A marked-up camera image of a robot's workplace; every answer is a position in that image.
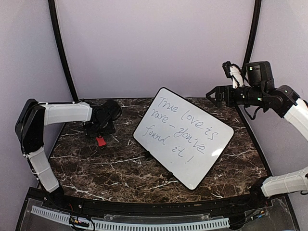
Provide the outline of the white whiteboard black frame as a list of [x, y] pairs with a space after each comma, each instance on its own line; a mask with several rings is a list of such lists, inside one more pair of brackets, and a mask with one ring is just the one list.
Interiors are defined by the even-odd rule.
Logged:
[[157, 92], [133, 133], [189, 190], [197, 188], [233, 136], [232, 127], [166, 88]]

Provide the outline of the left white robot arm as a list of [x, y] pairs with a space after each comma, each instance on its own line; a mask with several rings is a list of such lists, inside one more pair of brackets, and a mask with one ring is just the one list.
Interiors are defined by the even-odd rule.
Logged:
[[94, 138], [104, 147], [105, 136], [115, 133], [114, 121], [122, 114], [114, 100], [91, 105], [84, 101], [72, 103], [26, 101], [15, 124], [15, 133], [21, 152], [43, 189], [51, 193], [49, 202], [58, 210], [68, 206], [68, 199], [61, 194], [62, 187], [54, 175], [44, 149], [44, 128], [52, 124], [82, 122], [85, 135]]

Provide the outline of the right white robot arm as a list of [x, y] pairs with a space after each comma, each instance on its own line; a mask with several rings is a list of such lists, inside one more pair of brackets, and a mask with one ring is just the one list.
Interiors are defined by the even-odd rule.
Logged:
[[[267, 112], [272, 109], [279, 117], [293, 125], [304, 138], [308, 137], [308, 103], [289, 86], [275, 87], [271, 65], [268, 61], [247, 63], [243, 74], [236, 64], [227, 61], [222, 64], [231, 85], [214, 87], [206, 94], [216, 107], [223, 103], [232, 107], [255, 106], [257, 110]], [[251, 188], [245, 204], [250, 209], [257, 208], [264, 197], [300, 192], [308, 193], [308, 169], [287, 173], [275, 177], [260, 178]]]

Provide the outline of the red whiteboard eraser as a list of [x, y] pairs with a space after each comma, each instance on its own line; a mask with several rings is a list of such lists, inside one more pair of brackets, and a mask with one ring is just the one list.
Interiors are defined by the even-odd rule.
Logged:
[[96, 137], [96, 141], [99, 147], [105, 147], [106, 141], [104, 140], [103, 136]]

